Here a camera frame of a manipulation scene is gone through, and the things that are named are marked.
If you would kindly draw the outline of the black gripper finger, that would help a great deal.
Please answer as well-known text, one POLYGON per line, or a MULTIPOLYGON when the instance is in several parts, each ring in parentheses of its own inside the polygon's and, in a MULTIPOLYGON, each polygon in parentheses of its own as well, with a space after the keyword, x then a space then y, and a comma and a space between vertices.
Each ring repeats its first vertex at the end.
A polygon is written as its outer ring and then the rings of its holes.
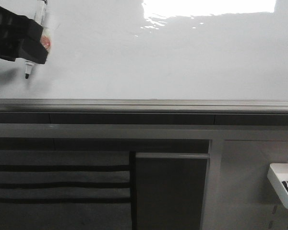
POLYGON ((42 26, 34 20, 0 6, 0 47, 14 48, 26 39, 39 42, 42 32, 42 26))
POLYGON ((15 58, 22 58, 37 64, 45 64, 48 51, 39 42, 30 38, 20 39, 17 42, 15 58))

